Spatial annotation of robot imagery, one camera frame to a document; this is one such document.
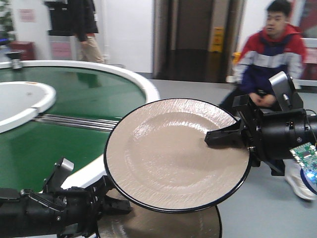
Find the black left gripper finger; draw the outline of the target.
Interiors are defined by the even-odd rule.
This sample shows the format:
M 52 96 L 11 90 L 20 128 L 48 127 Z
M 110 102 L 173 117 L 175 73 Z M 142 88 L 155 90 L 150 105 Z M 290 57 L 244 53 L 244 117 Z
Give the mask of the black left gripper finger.
M 130 202 L 125 199 L 118 199 L 105 196 L 102 201 L 101 217 L 127 215 L 132 211 Z

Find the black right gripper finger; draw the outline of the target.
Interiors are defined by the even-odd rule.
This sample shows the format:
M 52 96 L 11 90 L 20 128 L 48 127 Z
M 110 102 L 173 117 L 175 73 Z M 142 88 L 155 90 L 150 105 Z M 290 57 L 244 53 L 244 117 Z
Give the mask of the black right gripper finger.
M 206 133 L 204 142 L 213 149 L 246 148 L 245 123 L 239 119 L 234 124 Z

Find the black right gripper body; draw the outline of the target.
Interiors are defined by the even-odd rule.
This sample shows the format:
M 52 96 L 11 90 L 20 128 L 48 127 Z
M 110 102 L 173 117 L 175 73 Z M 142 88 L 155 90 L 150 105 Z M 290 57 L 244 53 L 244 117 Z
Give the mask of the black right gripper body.
M 233 100 L 232 107 L 237 111 L 243 122 L 241 135 L 249 150 L 251 165 L 252 167 L 259 167 L 261 165 L 261 160 L 257 152 L 256 141 L 256 109 L 258 107 L 249 95 L 236 96 Z

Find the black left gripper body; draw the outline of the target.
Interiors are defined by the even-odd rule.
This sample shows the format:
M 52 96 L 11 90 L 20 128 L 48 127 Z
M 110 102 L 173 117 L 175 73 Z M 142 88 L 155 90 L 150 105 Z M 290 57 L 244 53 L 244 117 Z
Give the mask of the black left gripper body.
M 108 176 L 102 176 L 86 188 L 72 187 L 64 190 L 66 208 L 59 236 L 99 235 L 98 221 L 104 215 L 114 213 L 114 199 L 107 193 L 114 189 Z

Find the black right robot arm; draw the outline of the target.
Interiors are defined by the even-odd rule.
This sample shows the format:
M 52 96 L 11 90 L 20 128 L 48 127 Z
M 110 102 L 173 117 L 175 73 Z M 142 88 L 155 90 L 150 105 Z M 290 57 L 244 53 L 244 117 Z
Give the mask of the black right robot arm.
M 317 140 L 317 118 L 303 108 L 265 113 L 248 95 L 234 98 L 240 119 L 224 128 L 209 131 L 205 143 L 214 149 L 247 148 L 250 165 L 266 163 L 273 176 L 284 175 L 284 160 L 292 159 L 290 149 Z

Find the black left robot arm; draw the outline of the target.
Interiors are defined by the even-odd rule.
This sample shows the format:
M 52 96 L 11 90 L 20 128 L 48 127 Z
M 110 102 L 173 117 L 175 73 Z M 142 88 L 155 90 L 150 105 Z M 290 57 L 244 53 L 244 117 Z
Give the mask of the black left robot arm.
M 0 236 L 99 237 L 98 221 L 104 215 L 126 215 L 132 210 L 129 201 L 107 196 L 113 188 L 107 176 L 86 188 L 53 192 L 1 188 Z

